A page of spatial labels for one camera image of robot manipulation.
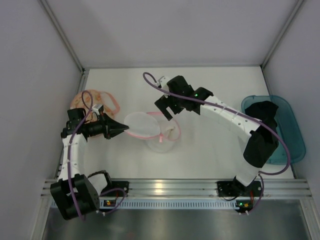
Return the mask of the white bra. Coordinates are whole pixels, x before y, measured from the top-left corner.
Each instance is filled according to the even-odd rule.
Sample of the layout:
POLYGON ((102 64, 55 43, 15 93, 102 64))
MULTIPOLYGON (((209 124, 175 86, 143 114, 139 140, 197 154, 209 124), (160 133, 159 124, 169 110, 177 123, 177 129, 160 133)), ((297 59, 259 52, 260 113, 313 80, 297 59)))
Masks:
POLYGON ((176 141, 180 137, 180 130, 174 125, 166 126, 162 133, 162 137, 168 141, 176 141))

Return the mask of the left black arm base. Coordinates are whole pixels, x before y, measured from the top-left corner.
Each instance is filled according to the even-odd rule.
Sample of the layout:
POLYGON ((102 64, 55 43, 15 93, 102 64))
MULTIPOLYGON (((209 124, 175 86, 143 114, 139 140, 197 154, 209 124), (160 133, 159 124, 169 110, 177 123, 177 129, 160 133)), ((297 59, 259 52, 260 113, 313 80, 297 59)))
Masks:
POLYGON ((101 197, 126 197, 129 192, 129 182, 122 180, 113 180, 111 184, 107 184, 106 187, 100 192, 101 197))

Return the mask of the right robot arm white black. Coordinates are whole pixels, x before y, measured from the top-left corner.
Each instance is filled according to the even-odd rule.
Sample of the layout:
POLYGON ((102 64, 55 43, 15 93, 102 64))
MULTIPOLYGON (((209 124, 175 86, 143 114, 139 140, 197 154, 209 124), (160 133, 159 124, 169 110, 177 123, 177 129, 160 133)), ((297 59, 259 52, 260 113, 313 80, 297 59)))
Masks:
POLYGON ((154 104, 168 120, 186 110, 207 117, 237 135, 242 156, 233 180, 236 186, 251 185, 279 146, 275 120, 278 107, 270 101, 255 103, 244 114, 220 101, 210 90, 194 89, 182 75, 170 80, 154 79, 151 86, 163 93, 154 104))

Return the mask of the white mesh laundry bag pink trim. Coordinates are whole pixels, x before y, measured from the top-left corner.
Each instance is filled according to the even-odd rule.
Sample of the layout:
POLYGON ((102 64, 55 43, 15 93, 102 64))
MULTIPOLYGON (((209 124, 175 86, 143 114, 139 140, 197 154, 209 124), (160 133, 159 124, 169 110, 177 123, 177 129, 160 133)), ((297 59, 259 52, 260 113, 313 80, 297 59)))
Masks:
POLYGON ((168 121, 162 112, 133 112, 124 118, 124 124, 129 126, 125 131, 128 135, 144 140, 147 146, 157 153, 170 151, 181 137, 178 122, 174 118, 168 121), (180 136, 177 140, 167 140, 162 136, 167 126, 179 128, 180 136))

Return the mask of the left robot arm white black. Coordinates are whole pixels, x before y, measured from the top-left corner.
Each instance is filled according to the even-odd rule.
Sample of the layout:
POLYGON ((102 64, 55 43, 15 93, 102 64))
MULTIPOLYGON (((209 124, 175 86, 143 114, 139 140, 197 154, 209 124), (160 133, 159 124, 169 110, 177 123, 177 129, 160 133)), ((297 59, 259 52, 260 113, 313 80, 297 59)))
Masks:
POLYGON ((127 181, 113 181, 106 170, 85 175, 85 150, 90 137, 103 135, 107 140, 118 136, 129 127, 110 118, 101 104, 94 112, 97 119, 87 122, 84 108, 68 110, 68 121, 61 132, 63 158, 58 179, 50 186, 50 193, 65 220, 100 210, 102 196, 125 198, 127 181))

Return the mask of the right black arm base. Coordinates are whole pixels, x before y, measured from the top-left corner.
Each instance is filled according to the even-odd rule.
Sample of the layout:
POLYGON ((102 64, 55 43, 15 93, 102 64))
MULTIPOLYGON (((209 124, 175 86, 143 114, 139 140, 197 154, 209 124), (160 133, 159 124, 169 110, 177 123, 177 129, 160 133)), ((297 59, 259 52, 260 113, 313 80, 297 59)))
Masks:
POLYGON ((242 185, 236 179, 221 180, 217 182, 217 192, 219 197, 259 197, 262 192, 260 181, 253 181, 248 186, 242 185))

